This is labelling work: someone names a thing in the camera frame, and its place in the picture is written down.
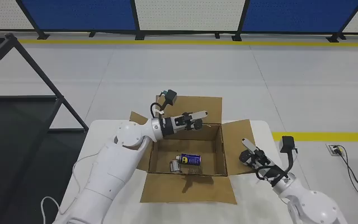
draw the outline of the white table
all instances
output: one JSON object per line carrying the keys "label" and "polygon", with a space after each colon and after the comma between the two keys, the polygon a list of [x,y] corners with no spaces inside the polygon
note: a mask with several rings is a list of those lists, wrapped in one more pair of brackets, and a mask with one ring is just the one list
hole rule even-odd
{"label": "white table", "polygon": [[[113,135],[122,120],[94,121],[84,141],[79,158],[98,152],[106,140]],[[278,166],[279,153],[269,125],[259,120],[251,121],[256,145]],[[95,156],[76,165],[75,174],[84,187]],[[266,181],[258,181],[255,174],[230,176],[237,205],[226,203],[139,203],[147,173],[136,170],[114,199],[104,220],[106,223],[235,223],[235,224],[291,224],[286,205],[272,191]],[[64,210],[77,195],[73,177],[67,186],[61,209]]]}

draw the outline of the blue partition panel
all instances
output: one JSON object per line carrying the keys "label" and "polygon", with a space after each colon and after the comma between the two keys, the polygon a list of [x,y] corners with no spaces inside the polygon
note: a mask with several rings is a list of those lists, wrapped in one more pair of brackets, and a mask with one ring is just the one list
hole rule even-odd
{"label": "blue partition panel", "polygon": [[135,30],[129,0],[22,0],[40,29]]}
{"label": "blue partition panel", "polygon": [[250,0],[243,31],[337,32],[358,0]]}

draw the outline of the spray can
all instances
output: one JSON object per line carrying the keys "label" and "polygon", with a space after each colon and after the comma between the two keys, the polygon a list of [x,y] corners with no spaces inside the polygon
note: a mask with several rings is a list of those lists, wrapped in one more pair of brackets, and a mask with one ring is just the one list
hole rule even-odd
{"label": "spray can", "polygon": [[200,166],[201,156],[182,153],[176,156],[180,164]]}

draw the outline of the white pegboard panel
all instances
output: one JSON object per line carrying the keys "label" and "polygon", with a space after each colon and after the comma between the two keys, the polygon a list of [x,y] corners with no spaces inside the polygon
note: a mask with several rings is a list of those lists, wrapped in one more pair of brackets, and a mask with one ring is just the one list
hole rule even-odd
{"label": "white pegboard panel", "polygon": [[245,0],[135,0],[141,30],[236,31]]}
{"label": "white pegboard panel", "polygon": [[0,30],[33,29],[15,0],[0,0]]}
{"label": "white pegboard panel", "polygon": [[349,22],[343,32],[358,32],[358,13],[356,13],[353,19]]}

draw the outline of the yellow stripe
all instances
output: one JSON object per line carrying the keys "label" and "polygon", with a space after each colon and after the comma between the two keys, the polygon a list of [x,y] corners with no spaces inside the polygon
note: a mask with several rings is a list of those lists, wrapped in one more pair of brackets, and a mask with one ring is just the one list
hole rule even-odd
{"label": "yellow stripe", "polygon": [[208,41],[208,40],[30,40],[19,39],[22,44],[89,44],[89,45],[120,45],[120,44],[174,44],[174,45],[259,45],[259,46],[345,46],[358,47],[358,43],[329,42],[274,42],[274,41]]}
{"label": "yellow stripe", "polygon": [[281,136],[293,136],[303,142],[358,142],[358,133],[353,132],[273,132],[275,141]]}

